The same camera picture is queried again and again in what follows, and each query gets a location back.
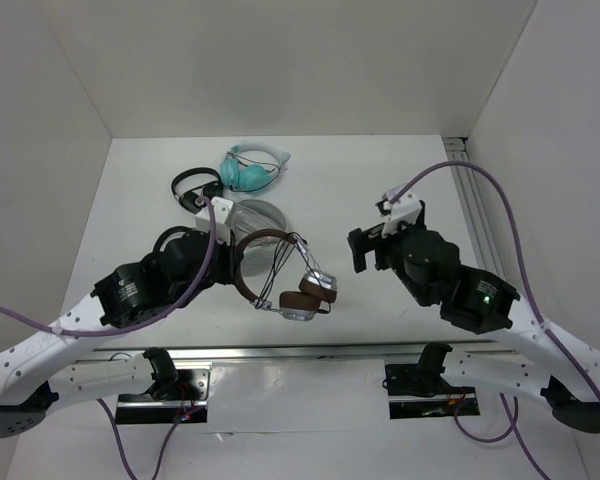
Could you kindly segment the brown leather headphones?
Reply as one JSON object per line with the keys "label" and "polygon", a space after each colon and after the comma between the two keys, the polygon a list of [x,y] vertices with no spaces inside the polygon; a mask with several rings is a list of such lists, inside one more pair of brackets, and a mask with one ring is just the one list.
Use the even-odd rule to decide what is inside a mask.
{"label": "brown leather headphones", "polygon": [[[246,278],[246,254],[265,245],[272,248],[271,259],[256,284]],[[234,257],[233,285],[254,309],[298,322],[332,312],[338,281],[319,265],[300,234],[258,230],[237,243]]]}

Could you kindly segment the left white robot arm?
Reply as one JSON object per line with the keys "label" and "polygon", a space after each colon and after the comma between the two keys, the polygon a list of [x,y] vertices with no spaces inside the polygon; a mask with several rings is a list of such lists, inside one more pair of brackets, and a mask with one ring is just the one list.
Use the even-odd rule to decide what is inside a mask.
{"label": "left white robot arm", "polygon": [[75,307],[0,352],[0,439],[20,435],[49,414],[111,395],[176,390],[179,373],[164,348],[83,364],[106,341],[157,323],[215,284],[229,284],[235,236],[216,239],[172,227],[140,261],[119,266]]}

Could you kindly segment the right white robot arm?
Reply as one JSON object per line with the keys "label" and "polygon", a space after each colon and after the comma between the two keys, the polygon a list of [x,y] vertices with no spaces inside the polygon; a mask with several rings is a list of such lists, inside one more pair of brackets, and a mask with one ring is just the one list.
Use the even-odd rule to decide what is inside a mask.
{"label": "right white robot arm", "polygon": [[549,408],[560,423],[600,433],[600,350],[537,315],[513,286],[460,261],[458,247],[425,227],[402,224],[355,229],[347,238],[356,272],[373,253],[379,270],[391,270],[422,307],[438,307],[442,320],[524,357],[490,360],[445,343],[427,344],[416,379],[428,392],[445,385],[491,389]]}

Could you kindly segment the small black headphones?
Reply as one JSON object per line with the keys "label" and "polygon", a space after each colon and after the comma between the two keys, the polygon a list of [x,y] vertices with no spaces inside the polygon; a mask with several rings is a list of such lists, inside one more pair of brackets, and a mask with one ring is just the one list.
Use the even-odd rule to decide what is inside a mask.
{"label": "small black headphones", "polygon": [[[181,183],[196,176],[209,177],[210,180],[182,192],[178,191],[178,186]],[[197,214],[202,209],[201,204],[198,202],[199,198],[204,196],[211,200],[215,197],[221,197],[224,192],[224,184],[220,174],[213,168],[197,167],[176,175],[171,181],[170,190],[174,199],[184,210]]]}

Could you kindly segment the teal cat-ear headphones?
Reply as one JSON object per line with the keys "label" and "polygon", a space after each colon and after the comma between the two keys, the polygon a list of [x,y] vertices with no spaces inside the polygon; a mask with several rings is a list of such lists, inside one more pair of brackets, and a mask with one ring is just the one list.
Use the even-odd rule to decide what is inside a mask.
{"label": "teal cat-ear headphones", "polygon": [[[273,159],[272,163],[258,162],[244,156],[248,152],[261,152]],[[266,143],[243,141],[230,147],[220,164],[222,184],[233,192],[254,193],[267,188],[281,174],[290,160],[289,152]]]}

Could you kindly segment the aluminium rail front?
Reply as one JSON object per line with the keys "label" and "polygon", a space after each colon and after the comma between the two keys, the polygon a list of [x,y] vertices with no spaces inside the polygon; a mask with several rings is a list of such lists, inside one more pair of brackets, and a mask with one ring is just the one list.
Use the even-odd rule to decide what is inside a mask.
{"label": "aluminium rail front", "polygon": [[[336,358],[388,358],[419,355],[424,343],[379,343],[349,345],[300,345],[300,346],[261,346],[261,347],[210,347],[210,348],[167,348],[168,353],[178,361],[256,361],[291,359],[336,359]],[[493,342],[451,342],[452,348],[476,354],[496,354],[506,352]],[[114,354],[136,355],[143,349],[98,349],[79,359],[78,363],[107,361]]]}

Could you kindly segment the aluminium rail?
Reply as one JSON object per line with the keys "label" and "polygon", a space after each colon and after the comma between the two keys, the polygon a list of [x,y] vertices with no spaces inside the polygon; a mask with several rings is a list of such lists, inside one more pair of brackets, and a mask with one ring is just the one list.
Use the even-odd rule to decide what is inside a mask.
{"label": "aluminium rail", "polygon": [[451,171],[478,265],[504,278],[505,272],[479,191],[478,174],[462,166],[454,166]]}
{"label": "aluminium rail", "polygon": [[[291,359],[336,359],[336,358],[388,358],[419,355],[424,343],[379,343],[349,345],[300,345],[300,346],[261,346],[261,347],[210,347],[210,348],[167,348],[168,353],[178,361],[256,361]],[[452,348],[476,354],[496,354],[506,352],[493,342],[451,342]],[[79,359],[78,363],[107,361],[114,354],[136,355],[143,349],[98,349]]]}

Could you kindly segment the aluminium rail right side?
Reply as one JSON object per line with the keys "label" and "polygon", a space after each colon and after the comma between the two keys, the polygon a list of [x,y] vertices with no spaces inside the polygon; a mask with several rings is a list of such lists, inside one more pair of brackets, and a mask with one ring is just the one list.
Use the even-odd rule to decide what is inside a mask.
{"label": "aluminium rail right side", "polygon": [[478,174],[462,166],[454,166],[451,171],[478,265],[504,278],[505,272],[479,191]]}

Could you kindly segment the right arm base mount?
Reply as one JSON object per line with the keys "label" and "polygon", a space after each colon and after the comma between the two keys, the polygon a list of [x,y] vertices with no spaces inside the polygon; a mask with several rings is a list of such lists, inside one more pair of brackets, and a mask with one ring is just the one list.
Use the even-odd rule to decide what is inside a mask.
{"label": "right arm base mount", "polygon": [[388,395],[391,420],[479,416],[473,387],[453,387],[443,380],[427,380],[411,363],[388,363],[382,387]]}

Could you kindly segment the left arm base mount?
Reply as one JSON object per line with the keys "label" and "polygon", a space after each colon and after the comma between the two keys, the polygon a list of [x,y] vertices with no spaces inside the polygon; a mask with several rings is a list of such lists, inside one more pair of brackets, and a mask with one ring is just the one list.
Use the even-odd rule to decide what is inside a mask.
{"label": "left arm base mount", "polygon": [[208,418],[211,364],[177,362],[179,379],[160,399],[149,394],[119,395],[114,411],[117,425],[203,424]]}

